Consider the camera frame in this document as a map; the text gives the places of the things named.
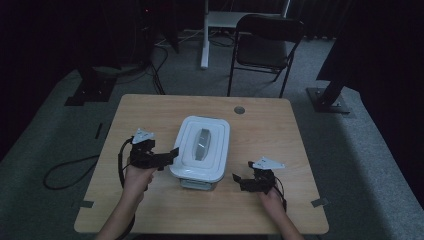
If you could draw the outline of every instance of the chair backrest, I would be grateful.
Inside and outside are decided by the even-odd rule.
[[[304,25],[299,20],[284,17],[247,14],[238,21],[236,31],[270,40],[299,43],[304,36]]]

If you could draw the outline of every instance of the black folding chair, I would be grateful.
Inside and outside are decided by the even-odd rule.
[[[273,82],[287,69],[279,96],[281,98],[294,52],[303,34],[304,25],[298,20],[261,14],[243,16],[236,26],[227,96],[230,96],[234,69],[276,74]],[[293,43],[288,54],[286,42]]]

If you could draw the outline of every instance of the white desk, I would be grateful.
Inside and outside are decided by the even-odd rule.
[[[283,11],[281,14],[267,14],[270,16],[286,16],[287,10],[290,4],[290,0],[285,2]],[[237,22],[244,15],[249,14],[246,12],[216,12],[209,11],[209,0],[205,0],[205,17],[204,17],[204,28],[203,28],[203,50],[202,60],[200,67],[207,69],[209,65],[209,27],[226,27],[235,28]]]

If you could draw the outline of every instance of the dark wall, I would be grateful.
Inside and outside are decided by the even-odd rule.
[[[414,1],[357,0],[318,79],[357,90],[424,206],[424,18]]]

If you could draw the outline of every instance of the gray carpet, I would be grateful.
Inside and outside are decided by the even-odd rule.
[[[223,37],[213,40],[231,44]],[[330,201],[324,207],[329,232],[305,237],[424,239],[423,209],[359,94],[347,88],[342,92],[352,111],[349,115],[317,113],[309,101],[306,88],[328,84],[315,78],[332,44],[326,40],[305,40],[300,44],[283,95],[293,105],[320,195]],[[169,55],[159,76],[167,94],[225,96],[231,47],[211,44],[207,70],[200,69],[201,42],[196,39],[181,42],[179,54],[166,45],[164,48]],[[165,56],[162,49],[155,50],[156,67]],[[118,73],[107,68],[99,71]],[[86,103],[81,107],[64,106],[81,81],[76,71],[57,84],[1,162],[0,239],[93,238],[93,234],[80,234],[73,229],[78,203],[84,198],[92,172],[75,186],[59,191],[44,188],[44,174],[57,164],[99,154],[121,96],[156,93],[149,73],[150,70],[120,77],[109,102]],[[271,80],[271,75],[236,72],[232,96],[277,97],[282,77],[277,83]],[[100,123],[104,127],[97,134]],[[94,161],[58,170],[49,183],[55,186],[71,183]]]

